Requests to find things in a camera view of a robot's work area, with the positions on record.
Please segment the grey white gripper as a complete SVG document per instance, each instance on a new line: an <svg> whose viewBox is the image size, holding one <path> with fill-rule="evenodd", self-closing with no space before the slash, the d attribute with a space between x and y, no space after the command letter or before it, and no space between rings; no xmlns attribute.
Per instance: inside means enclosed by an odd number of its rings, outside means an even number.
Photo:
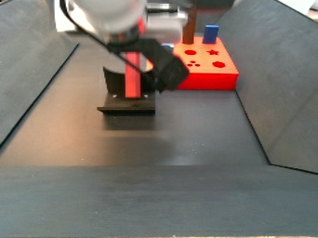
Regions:
<svg viewBox="0 0 318 238"><path fill-rule="evenodd" d="M148 25L142 37L181 39L188 19L186 10L177 4L148 3Z"/></svg>

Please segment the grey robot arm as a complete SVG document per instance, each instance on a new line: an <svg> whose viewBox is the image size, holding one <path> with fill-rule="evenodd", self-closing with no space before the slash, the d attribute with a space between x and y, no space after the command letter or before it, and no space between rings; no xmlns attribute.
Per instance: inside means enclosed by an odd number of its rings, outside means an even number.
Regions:
<svg viewBox="0 0 318 238"><path fill-rule="evenodd" d="M149 0L67 0L75 23L101 41L129 43L138 38L161 43L182 40L188 13L178 5Z"/></svg>

